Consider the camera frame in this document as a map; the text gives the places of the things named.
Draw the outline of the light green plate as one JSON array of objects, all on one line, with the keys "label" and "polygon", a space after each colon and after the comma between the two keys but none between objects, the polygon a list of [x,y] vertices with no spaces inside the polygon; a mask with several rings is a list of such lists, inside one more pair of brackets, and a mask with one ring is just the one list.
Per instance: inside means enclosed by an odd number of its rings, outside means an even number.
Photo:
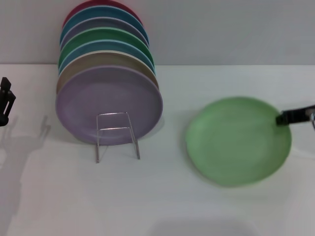
[{"label": "light green plate", "polygon": [[186,149],[196,169],[212,182],[243,186],[274,174],[286,161],[290,128],[277,126],[279,111],[250,97],[207,105],[189,124]]}]

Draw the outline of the lavender purple plate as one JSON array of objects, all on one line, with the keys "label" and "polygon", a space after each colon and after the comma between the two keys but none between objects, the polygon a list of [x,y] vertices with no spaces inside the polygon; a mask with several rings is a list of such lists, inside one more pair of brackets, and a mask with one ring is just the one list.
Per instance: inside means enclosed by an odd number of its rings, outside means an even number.
[{"label": "lavender purple plate", "polygon": [[144,74],[124,66],[103,65],[74,75],[56,97],[56,114],[77,139],[101,145],[132,141],[159,122],[163,100],[157,86]]}]

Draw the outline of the beige plate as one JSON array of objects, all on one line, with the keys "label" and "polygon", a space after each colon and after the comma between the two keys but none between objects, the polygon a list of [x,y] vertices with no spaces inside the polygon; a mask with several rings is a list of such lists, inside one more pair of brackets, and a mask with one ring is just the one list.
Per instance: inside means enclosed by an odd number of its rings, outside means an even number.
[{"label": "beige plate", "polygon": [[72,60],[61,71],[56,86],[56,92],[59,92],[61,88],[65,85],[65,83],[67,83],[67,81],[75,74],[83,70],[89,69],[91,67],[101,65],[115,65],[134,69],[146,75],[156,86],[158,86],[155,73],[142,60],[127,53],[111,50],[102,50],[86,53]]}]

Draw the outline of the light blue plate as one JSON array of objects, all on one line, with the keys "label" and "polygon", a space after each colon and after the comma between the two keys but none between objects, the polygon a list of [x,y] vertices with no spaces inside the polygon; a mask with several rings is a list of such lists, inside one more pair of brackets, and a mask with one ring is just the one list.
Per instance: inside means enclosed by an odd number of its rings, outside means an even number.
[{"label": "light blue plate", "polygon": [[156,74],[155,66],[152,60],[137,47],[128,44],[126,42],[118,40],[94,40],[88,43],[84,43],[75,49],[60,55],[61,61],[59,62],[58,75],[63,71],[67,65],[75,60],[77,57],[83,54],[95,52],[95,51],[118,51],[130,54],[141,61],[143,61],[149,68]]}]

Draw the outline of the maroon red plate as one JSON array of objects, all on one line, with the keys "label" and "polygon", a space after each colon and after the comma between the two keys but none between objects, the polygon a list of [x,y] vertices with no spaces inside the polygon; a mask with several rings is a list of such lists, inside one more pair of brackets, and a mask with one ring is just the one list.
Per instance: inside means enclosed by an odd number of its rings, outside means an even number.
[{"label": "maroon red plate", "polygon": [[81,10],[84,10],[88,7],[92,7],[92,6],[98,6],[98,5],[108,5],[108,6],[113,6],[113,7],[117,7],[120,8],[122,10],[125,10],[126,12],[130,13],[131,15],[133,15],[141,24],[142,21],[140,20],[140,18],[137,16],[137,14],[135,12],[133,12],[129,7],[127,7],[126,5],[119,3],[117,1],[114,0],[88,0],[86,2],[83,2],[81,4],[79,4],[78,6],[76,6],[74,9],[72,9],[68,15],[66,16],[64,22],[63,22],[63,26],[67,23],[67,21],[76,13],[78,13]]}]

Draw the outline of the dark green plate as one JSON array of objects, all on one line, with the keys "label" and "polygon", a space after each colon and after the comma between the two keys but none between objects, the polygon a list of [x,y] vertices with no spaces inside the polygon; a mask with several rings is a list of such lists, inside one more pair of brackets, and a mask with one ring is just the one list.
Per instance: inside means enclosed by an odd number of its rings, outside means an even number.
[{"label": "dark green plate", "polygon": [[76,34],[64,45],[60,52],[58,68],[60,68],[66,56],[77,47],[91,41],[103,39],[118,40],[131,44],[132,46],[136,47],[141,52],[143,52],[154,65],[154,60],[148,46],[144,42],[142,42],[138,37],[125,30],[111,27],[98,27],[84,30],[79,34]]}]

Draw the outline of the grey lavender plate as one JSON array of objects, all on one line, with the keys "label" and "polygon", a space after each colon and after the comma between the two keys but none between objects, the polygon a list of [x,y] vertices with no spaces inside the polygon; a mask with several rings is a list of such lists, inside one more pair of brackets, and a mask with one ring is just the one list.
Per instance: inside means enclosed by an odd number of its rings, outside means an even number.
[{"label": "grey lavender plate", "polygon": [[110,27],[127,31],[139,38],[148,48],[150,47],[149,42],[145,39],[144,35],[133,25],[116,18],[96,17],[77,23],[76,25],[67,29],[65,33],[62,31],[60,49],[62,49],[64,45],[78,33],[99,27]]}]

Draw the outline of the teal blue plate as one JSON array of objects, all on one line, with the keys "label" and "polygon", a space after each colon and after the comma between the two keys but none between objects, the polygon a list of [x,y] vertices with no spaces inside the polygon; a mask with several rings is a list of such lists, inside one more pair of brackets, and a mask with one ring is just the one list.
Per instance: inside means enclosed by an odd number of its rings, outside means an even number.
[{"label": "teal blue plate", "polygon": [[70,19],[66,21],[65,25],[62,28],[59,43],[61,44],[66,33],[73,26],[75,26],[76,24],[78,24],[84,20],[96,18],[96,17],[116,18],[116,19],[123,20],[123,21],[131,24],[144,36],[148,46],[150,45],[148,35],[147,35],[143,25],[140,23],[139,20],[137,20],[133,15],[131,15],[130,13],[128,13],[125,10],[122,10],[120,8],[117,8],[117,7],[105,6],[105,5],[87,7],[85,9],[80,10],[79,12],[75,13],[72,17],[70,17]]}]

